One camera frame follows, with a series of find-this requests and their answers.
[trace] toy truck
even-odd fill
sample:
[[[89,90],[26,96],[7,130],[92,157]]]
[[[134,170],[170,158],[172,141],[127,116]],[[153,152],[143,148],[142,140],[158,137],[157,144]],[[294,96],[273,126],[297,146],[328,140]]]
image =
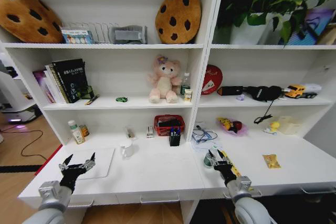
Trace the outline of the toy truck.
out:
[[[290,98],[314,98],[322,90],[322,87],[318,84],[292,84],[288,86],[289,92],[285,93],[285,96]]]

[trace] cookie pillow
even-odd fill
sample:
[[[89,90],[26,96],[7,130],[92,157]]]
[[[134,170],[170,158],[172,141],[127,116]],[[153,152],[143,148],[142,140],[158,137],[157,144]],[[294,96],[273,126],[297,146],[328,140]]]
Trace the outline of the cookie pillow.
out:
[[[0,0],[0,25],[24,42],[61,43],[61,21],[41,0]]]
[[[155,19],[155,27],[165,44],[189,42],[197,34],[200,23],[200,0],[164,0]]]

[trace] plastic bottle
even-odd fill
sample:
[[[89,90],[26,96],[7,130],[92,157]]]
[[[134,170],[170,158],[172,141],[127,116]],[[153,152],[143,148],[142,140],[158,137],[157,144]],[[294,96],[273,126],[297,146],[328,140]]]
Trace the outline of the plastic bottle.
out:
[[[68,122],[68,125],[71,129],[72,135],[74,136],[77,144],[82,144],[85,142],[85,138],[83,137],[82,131],[77,126],[76,122],[74,120],[70,120]]]
[[[184,73],[184,77],[182,79],[181,84],[181,94],[184,95],[185,89],[190,89],[190,80],[189,80],[189,73]]]

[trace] red disk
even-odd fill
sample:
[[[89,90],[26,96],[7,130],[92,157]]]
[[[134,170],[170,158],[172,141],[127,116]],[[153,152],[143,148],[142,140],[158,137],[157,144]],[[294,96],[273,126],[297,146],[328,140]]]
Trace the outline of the red disk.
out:
[[[222,80],[222,71],[214,65],[208,65],[206,67],[201,94],[211,94],[215,92],[222,83]]]

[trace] white mug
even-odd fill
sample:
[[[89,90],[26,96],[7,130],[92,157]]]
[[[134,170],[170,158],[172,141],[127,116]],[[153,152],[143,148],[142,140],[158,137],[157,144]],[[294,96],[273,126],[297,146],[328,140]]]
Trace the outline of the white mug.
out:
[[[131,157],[134,153],[132,141],[130,139],[122,141],[120,143],[120,150],[122,157]]]

